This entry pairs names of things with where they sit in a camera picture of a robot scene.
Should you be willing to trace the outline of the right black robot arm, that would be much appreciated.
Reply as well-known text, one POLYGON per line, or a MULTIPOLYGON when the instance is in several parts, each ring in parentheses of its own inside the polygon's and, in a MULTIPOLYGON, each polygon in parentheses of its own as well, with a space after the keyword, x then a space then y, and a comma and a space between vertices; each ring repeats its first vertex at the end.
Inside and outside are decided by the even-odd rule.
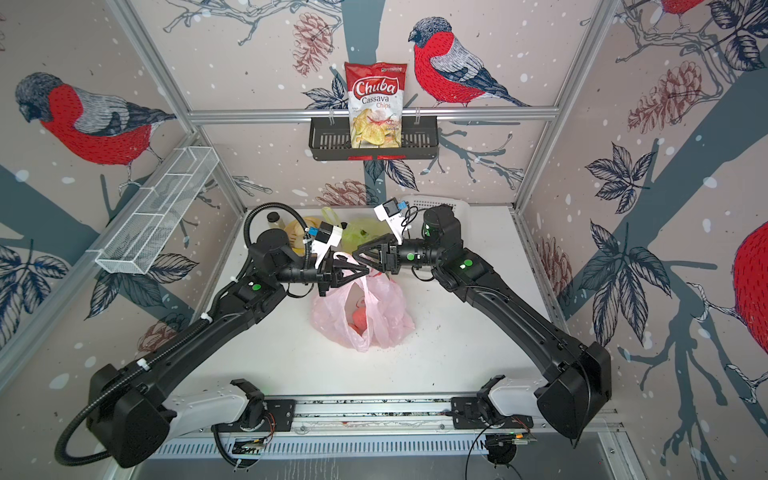
POLYGON ((466 248, 450 206, 423 213, 422 235, 388 233, 360 245, 359 263, 396 274, 402 266, 427 266, 460 301, 486 315, 531 359, 545 383, 534 392, 539 412, 564 437, 578 442, 612 395, 611 358, 599 343, 586 345, 546 320, 516 294, 477 253, 466 248))

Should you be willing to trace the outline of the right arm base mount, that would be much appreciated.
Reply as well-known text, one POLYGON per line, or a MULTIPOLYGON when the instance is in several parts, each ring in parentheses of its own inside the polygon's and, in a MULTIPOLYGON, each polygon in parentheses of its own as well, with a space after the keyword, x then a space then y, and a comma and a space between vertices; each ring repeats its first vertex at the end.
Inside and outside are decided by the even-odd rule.
POLYGON ((518 428, 529 431, 533 417, 514 413, 508 399, 514 399, 515 385, 505 375, 489 379, 473 396, 454 396, 450 399, 448 415, 455 430, 481 428, 518 428))

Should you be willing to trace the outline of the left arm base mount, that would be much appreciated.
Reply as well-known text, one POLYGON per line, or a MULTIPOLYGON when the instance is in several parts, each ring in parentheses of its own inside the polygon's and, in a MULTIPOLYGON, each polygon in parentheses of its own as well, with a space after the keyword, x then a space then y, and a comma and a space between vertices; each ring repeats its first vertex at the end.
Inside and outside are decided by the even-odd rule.
POLYGON ((232 380, 222 395, 237 400, 236 408, 226 407, 223 419, 215 423, 222 432, 267 434, 289 432, 292 428, 295 399, 267 397, 245 379, 232 380))

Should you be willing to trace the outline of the green plastic bag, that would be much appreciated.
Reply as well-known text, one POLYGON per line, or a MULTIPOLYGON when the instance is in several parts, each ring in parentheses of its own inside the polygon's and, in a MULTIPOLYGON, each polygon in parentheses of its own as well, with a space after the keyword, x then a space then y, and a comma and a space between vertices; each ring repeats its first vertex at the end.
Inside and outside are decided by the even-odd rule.
POLYGON ((388 224, 377 220, 375 216, 358 216, 351 220, 342 220, 328 206, 322 208, 322 215, 327 223, 342 229, 339 249, 348 254, 351 254, 360 245, 391 232, 388 224))

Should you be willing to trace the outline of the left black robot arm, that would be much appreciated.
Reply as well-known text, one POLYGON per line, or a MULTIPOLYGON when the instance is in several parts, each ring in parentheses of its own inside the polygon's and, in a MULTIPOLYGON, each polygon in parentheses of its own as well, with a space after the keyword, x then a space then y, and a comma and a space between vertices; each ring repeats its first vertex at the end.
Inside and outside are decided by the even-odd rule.
POLYGON ((248 245, 235 280, 214 297, 198 320, 153 352, 121 369, 107 365, 92 377, 89 400, 57 442, 60 464, 113 458, 138 465, 166 440, 208 426, 273 433, 275 420, 263 393, 245 379, 213 387, 195 399, 173 400, 174 389, 236 336, 264 320, 287 298, 286 284, 309 283, 321 292, 364 277, 368 268, 325 253, 298 256, 285 231, 269 229, 248 245))

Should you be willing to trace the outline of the pink plastic bag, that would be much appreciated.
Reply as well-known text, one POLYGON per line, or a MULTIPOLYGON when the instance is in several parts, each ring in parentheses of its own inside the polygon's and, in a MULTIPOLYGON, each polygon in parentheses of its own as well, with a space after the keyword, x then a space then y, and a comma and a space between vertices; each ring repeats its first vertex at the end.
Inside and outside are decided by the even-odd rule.
POLYGON ((415 331, 402 288, 384 273, 369 273, 316 296, 312 327, 345 348, 391 348, 415 331))

